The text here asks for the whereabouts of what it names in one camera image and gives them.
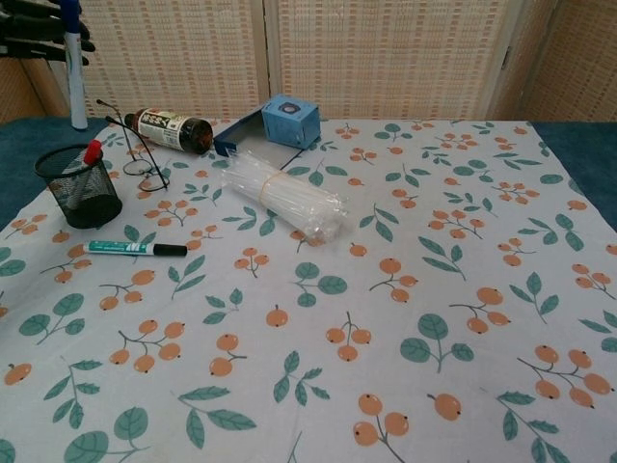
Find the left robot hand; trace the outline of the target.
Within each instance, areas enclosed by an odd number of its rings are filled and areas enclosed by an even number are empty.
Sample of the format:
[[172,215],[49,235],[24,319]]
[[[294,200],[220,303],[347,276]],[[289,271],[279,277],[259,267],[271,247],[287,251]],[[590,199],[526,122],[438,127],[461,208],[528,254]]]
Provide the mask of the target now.
[[81,49],[94,53],[88,27],[80,20],[79,1],[1,2],[1,57],[65,62],[65,33],[76,33]]

